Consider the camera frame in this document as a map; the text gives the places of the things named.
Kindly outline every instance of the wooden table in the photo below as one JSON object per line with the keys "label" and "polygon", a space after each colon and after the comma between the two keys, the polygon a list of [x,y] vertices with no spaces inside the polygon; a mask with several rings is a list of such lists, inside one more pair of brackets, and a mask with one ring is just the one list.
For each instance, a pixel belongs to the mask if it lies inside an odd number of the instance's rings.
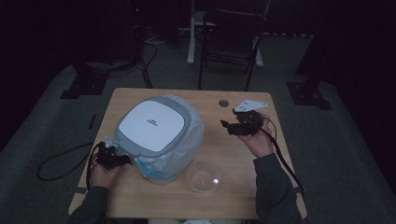
{"label": "wooden table", "polygon": [[[254,156],[234,135],[228,135],[220,124],[224,119],[235,123],[232,108],[243,100],[266,102],[269,105],[258,111],[270,116],[276,125],[277,142],[283,156],[292,168],[290,155],[276,115],[271,95],[264,92],[239,91],[181,91],[116,89],[108,105],[95,144],[113,136],[121,117],[141,101],[165,94],[174,94],[189,101],[201,115],[205,124],[205,135],[195,159],[210,159],[221,171],[219,187],[211,193],[197,193],[190,189],[185,180],[185,170],[170,184],[158,186],[147,179],[132,165],[125,165],[114,184],[108,199],[108,217],[149,218],[257,218],[255,213]],[[227,100],[228,107],[221,107],[220,100]],[[85,171],[78,186],[86,188]],[[71,214],[79,207],[84,194],[75,193],[70,204]],[[304,202],[299,196],[298,207],[306,216]]]}

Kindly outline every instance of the glass bowl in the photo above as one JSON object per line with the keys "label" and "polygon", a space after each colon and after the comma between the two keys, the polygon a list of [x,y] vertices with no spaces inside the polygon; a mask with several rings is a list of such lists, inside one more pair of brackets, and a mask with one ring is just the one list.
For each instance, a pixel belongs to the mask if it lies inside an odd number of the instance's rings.
{"label": "glass bowl", "polygon": [[195,160],[188,166],[186,180],[196,192],[212,192],[220,183],[219,167],[210,160]]}

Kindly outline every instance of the person's left hand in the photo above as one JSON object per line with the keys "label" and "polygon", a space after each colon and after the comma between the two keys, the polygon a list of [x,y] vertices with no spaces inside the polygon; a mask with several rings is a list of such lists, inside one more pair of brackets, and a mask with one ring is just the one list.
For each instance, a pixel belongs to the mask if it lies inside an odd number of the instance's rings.
{"label": "person's left hand", "polygon": [[107,170],[96,161],[96,154],[93,156],[92,169],[91,169],[91,187],[105,187],[110,189],[113,185],[117,175],[121,170],[121,166],[114,167]]}

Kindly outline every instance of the black chair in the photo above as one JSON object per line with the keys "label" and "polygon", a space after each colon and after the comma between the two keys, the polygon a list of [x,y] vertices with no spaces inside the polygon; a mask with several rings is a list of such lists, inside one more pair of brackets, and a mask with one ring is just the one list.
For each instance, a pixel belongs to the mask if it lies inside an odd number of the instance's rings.
{"label": "black chair", "polygon": [[204,62],[242,64],[246,67],[247,83],[256,63],[256,54],[262,39],[265,20],[261,14],[223,9],[211,9],[203,19],[202,45],[198,89],[201,90]]}

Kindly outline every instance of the gray carpet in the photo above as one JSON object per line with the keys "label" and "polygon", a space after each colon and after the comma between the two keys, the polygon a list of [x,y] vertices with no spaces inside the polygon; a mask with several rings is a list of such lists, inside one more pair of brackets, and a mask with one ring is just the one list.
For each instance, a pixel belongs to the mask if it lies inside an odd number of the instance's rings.
{"label": "gray carpet", "polygon": [[[294,105],[286,82],[304,81],[296,68],[309,39],[283,36],[264,38],[264,68],[254,69],[250,91],[272,94],[297,176],[306,186],[306,208],[311,223],[396,223],[396,198],[379,172],[364,140],[334,86],[319,90],[333,110]],[[187,65],[188,38],[157,44],[158,53],[148,68],[154,88],[196,90],[199,63]],[[145,60],[153,48],[145,48]],[[210,63],[203,88],[242,91],[243,68]],[[100,119],[118,87],[145,88],[139,70],[113,73],[102,95],[60,100],[75,77],[66,67],[42,95],[34,110],[0,153],[0,223],[65,223],[80,166],[67,177],[43,182],[35,171],[47,157],[92,142]],[[43,175],[62,174],[76,164],[84,147],[44,167]]]}

